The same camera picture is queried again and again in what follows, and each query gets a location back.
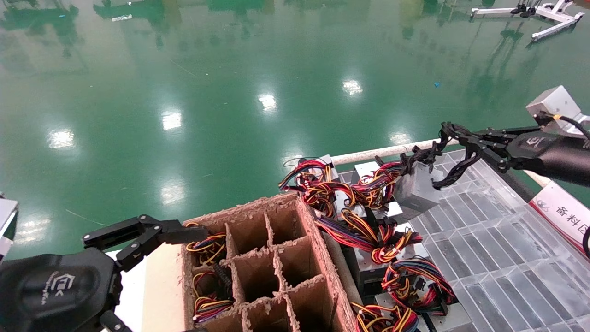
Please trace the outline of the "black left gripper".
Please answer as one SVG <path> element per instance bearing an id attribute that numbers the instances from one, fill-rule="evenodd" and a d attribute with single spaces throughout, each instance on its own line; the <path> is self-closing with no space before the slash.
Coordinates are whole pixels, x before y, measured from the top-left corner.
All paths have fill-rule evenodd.
<path id="1" fill-rule="evenodd" d="M 128 272 L 161 244 L 200 242 L 207 228 L 143 214 L 83 236 L 78 254 L 42 254 L 1 265 L 3 332 L 131 332 L 113 312 Z M 116 261 L 103 250 L 129 243 Z"/>

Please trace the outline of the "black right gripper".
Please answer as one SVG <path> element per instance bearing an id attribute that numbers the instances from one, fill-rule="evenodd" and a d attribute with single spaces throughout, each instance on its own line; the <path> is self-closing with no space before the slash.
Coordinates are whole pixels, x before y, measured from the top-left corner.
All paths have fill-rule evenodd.
<path id="1" fill-rule="evenodd" d="M 506 153 L 514 169 L 527 170 L 546 178 L 588 187 L 590 150 L 586 138 L 549 134 L 540 130 L 523 134 L 524 128 L 470 131 L 452 122 L 442 122 L 442 142 L 456 140 L 465 147 L 465 159 L 472 166 L 485 160 L 497 172 L 507 172 L 509 164 L 498 145 L 507 145 Z"/>

